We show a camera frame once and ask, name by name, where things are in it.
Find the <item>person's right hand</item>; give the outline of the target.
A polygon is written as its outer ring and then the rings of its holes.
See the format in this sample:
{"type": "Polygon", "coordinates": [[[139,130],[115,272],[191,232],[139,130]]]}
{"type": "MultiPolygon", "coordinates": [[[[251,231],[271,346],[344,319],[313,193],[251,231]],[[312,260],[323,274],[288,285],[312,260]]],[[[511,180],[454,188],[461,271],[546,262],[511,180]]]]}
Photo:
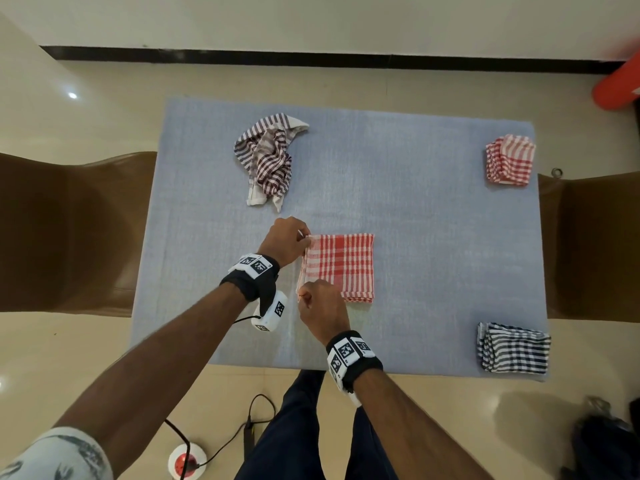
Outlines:
{"type": "Polygon", "coordinates": [[[298,306],[300,318],[313,336],[326,347],[334,336],[351,330],[348,310],[340,290],[324,280],[314,284],[311,306],[298,306]]]}

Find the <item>person's left hand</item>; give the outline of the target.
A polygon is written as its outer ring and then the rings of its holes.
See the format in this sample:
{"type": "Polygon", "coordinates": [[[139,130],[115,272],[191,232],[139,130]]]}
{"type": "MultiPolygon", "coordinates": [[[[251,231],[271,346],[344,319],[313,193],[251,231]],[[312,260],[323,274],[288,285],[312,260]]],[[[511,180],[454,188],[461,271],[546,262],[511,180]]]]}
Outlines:
{"type": "Polygon", "coordinates": [[[298,226],[307,224],[292,216],[277,218],[258,248],[257,254],[272,258],[280,267],[292,264],[302,256],[296,251],[298,226]]]}

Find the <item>person's left forearm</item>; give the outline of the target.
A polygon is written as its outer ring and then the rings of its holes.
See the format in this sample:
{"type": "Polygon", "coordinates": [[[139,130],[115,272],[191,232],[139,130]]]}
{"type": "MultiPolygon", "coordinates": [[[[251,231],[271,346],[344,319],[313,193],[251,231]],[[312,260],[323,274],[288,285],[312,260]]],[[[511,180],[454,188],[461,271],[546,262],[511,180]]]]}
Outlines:
{"type": "Polygon", "coordinates": [[[235,285],[218,286],[103,371],[54,426],[91,436],[119,478],[188,393],[247,305],[235,285]]]}

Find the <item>person's right forearm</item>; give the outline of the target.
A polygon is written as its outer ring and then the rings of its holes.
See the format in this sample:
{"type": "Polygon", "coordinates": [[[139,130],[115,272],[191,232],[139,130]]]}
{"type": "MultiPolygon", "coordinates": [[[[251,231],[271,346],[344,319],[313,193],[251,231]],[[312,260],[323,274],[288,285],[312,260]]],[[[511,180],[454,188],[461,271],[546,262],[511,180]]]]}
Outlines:
{"type": "Polygon", "coordinates": [[[353,389],[399,480],[494,480],[384,371],[364,371],[353,389]]]}

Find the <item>crumpled brown striped cloth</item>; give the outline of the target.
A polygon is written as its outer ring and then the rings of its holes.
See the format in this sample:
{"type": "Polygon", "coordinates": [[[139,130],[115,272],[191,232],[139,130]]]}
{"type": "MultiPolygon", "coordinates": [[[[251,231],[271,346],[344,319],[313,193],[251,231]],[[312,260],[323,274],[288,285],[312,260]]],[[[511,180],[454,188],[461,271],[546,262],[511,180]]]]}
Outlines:
{"type": "Polygon", "coordinates": [[[284,113],[258,120],[235,142],[234,154],[249,176],[248,206],[272,202],[282,211],[292,177],[289,146],[309,124],[284,113]]]}

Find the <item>light blue table cloth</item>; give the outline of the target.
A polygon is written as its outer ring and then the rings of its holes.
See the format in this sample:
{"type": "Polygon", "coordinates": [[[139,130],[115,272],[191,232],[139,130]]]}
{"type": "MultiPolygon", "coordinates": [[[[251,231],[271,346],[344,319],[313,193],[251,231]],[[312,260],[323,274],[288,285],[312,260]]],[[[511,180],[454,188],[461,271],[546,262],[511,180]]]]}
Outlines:
{"type": "Polygon", "coordinates": [[[246,204],[233,153],[262,117],[309,124],[290,147],[283,217],[313,234],[373,233],[374,300],[349,306],[388,373],[546,380],[491,374],[477,360],[480,322],[547,331],[536,175],[490,185],[485,145],[534,137],[523,121],[172,98],[148,208],[131,345],[215,288],[255,252],[279,214],[246,204]]]}

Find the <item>person's dark trousers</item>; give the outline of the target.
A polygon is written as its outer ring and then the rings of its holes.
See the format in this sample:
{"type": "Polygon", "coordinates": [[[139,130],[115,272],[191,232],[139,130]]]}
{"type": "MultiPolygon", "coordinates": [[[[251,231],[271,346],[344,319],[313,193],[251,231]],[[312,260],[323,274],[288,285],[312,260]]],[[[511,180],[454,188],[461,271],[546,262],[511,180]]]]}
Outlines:
{"type": "MultiPolygon", "coordinates": [[[[317,402],[325,371],[302,370],[234,480],[326,480],[317,402]]],[[[345,480],[399,480],[363,408],[353,422],[345,480]]]]}

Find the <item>white and red power socket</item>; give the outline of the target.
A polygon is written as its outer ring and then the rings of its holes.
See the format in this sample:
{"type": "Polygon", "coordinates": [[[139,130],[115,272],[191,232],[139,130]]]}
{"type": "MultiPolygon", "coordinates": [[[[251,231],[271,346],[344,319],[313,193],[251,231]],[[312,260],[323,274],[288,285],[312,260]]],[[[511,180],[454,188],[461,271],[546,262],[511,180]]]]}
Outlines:
{"type": "Polygon", "coordinates": [[[167,470],[172,480],[199,480],[206,461],[206,453],[198,444],[180,444],[169,455],[167,470]]]}

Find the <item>folded dark blue checked cloth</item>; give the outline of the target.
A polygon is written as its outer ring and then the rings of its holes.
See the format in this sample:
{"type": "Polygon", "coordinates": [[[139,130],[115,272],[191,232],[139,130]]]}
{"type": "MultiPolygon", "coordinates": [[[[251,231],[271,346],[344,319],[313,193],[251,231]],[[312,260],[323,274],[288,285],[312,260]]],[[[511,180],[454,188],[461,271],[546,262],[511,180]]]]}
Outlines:
{"type": "Polygon", "coordinates": [[[477,360],[486,372],[501,374],[548,373],[551,336],[495,322],[477,325],[477,360]]]}

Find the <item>small folded red checked cloth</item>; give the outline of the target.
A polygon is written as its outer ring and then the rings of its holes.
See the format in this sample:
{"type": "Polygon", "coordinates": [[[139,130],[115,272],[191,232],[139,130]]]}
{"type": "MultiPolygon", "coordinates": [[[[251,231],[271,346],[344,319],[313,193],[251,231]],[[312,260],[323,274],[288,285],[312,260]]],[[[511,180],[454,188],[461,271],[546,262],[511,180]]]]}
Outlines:
{"type": "Polygon", "coordinates": [[[525,136],[508,134],[485,146],[486,179],[491,184],[529,184],[536,145],[525,136]]]}

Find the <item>brown chair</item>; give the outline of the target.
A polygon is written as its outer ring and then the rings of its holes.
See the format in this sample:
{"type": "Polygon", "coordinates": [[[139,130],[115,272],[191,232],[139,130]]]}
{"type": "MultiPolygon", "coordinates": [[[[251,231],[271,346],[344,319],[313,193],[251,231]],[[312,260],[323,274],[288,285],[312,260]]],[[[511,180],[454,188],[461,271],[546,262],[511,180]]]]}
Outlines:
{"type": "Polygon", "coordinates": [[[549,317],[640,324],[640,171],[538,189],[549,317]]]}
{"type": "Polygon", "coordinates": [[[0,153],[0,312],[132,316],[156,158],[0,153]]]}

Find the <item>white patterned sleeve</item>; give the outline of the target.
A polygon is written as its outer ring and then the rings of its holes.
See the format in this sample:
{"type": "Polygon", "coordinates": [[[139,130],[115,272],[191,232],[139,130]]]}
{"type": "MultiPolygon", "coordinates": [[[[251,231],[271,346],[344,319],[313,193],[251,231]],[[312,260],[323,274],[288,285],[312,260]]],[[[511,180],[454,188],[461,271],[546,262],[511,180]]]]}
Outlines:
{"type": "Polygon", "coordinates": [[[115,480],[104,450],[90,435],[68,427],[39,436],[0,471],[0,480],[115,480]]]}

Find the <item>black bag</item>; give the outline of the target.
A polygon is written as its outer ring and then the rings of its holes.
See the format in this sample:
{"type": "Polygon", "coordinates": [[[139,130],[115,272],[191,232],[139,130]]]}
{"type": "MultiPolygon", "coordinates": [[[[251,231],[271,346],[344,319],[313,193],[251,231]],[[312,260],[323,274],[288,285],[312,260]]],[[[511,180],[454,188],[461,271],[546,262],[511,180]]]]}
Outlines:
{"type": "Polygon", "coordinates": [[[587,405],[572,431],[574,466],[562,467],[558,480],[640,480],[640,397],[628,405],[629,422],[600,397],[587,405]]]}

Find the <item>orange red cylinder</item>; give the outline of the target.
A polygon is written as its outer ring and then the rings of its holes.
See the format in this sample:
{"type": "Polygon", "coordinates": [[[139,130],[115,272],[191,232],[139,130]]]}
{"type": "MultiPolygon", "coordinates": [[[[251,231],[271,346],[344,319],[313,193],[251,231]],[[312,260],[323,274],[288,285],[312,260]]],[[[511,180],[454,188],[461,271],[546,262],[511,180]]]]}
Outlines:
{"type": "Polygon", "coordinates": [[[618,110],[640,98],[640,49],[619,69],[599,81],[591,97],[606,111],[618,110]]]}

